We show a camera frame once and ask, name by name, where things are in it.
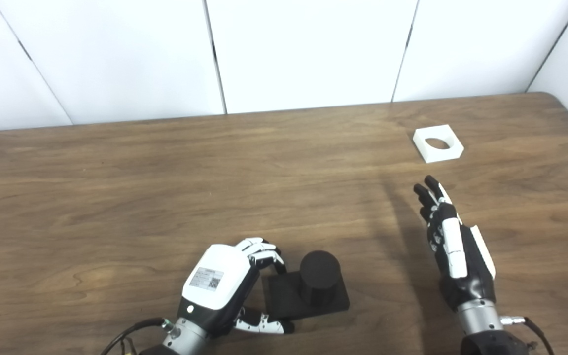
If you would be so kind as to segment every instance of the connector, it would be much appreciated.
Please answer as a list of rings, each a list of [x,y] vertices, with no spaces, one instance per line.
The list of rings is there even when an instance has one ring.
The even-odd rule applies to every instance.
[[[525,323],[525,317],[501,316],[499,317],[502,325],[515,325]]]
[[[164,320],[164,324],[162,324],[162,329],[164,329],[164,331],[168,333],[169,336],[172,337],[172,339],[176,339],[181,335],[181,329],[174,326],[174,324],[167,319]]]

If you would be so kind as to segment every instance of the black cable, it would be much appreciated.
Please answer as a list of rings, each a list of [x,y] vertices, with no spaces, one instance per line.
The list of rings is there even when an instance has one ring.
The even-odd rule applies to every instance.
[[[151,318],[151,319],[145,319],[143,321],[138,321],[137,323],[133,324],[133,326],[131,326],[130,328],[124,330],[124,332],[119,333],[119,335],[117,335],[117,337],[115,337],[115,339],[113,339],[106,346],[106,348],[104,348],[104,350],[100,353],[100,355],[107,355],[108,352],[111,351],[111,349],[113,349],[113,346],[115,346],[115,344],[123,341],[124,338],[126,338],[126,335],[129,335],[130,333],[133,333],[136,330],[142,328],[148,328],[149,326],[162,326],[162,324],[164,324],[164,321],[165,319],[163,318]]]
[[[543,333],[542,330],[540,330],[540,328],[538,328],[538,325],[536,325],[536,323],[534,323],[531,319],[529,319],[528,317],[525,317],[525,326],[527,326],[527,328],[532,329],[532,332],[536,333],[536,335],[538,335],[538,337],[543,341],[543,344],[545,344],[545,348],[547,349],[547,352],[549,353],[549,355],[554,355],[554,349],[552,349],[551,344],[549,344],[549,342],[547,341],[547,338],[545,337],[545,333]]]

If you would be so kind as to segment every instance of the silver cylindrical wrist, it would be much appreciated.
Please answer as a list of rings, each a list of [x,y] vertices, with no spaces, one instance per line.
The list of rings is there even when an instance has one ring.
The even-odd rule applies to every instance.
[[[208,334],[200,326],[179,318],[175,328],[180,331],[168,334],[164,339],[164,346],[179,355],[198,355],[203,350]]]
[[[487,299],[474,299],[457,307],[457,315],[466,335],[487,330],[503,330],[494,303]]]

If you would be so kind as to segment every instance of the circular hole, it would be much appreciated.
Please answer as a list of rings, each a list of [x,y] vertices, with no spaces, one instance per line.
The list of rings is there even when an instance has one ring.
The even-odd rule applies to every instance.
[[[450,146],[448,146],[448,144],[446,144],[446,142],[444,142],[443,140],[439,140],[439,139],[426,139],[426,143],[430,146],[432,146],[433,148],[437,148],[437,149],[448,149],[450,148]]]

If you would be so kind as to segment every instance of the black square base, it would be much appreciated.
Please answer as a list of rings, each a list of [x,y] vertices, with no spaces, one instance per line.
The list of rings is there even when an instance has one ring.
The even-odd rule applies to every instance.
[[[266,278],[264,299],[269,319],[295,320],[346,311],[350,299],[343,278],[336,284],[334,299],[325,306],[312,307],[299,296],[301,275],[298,271]]]

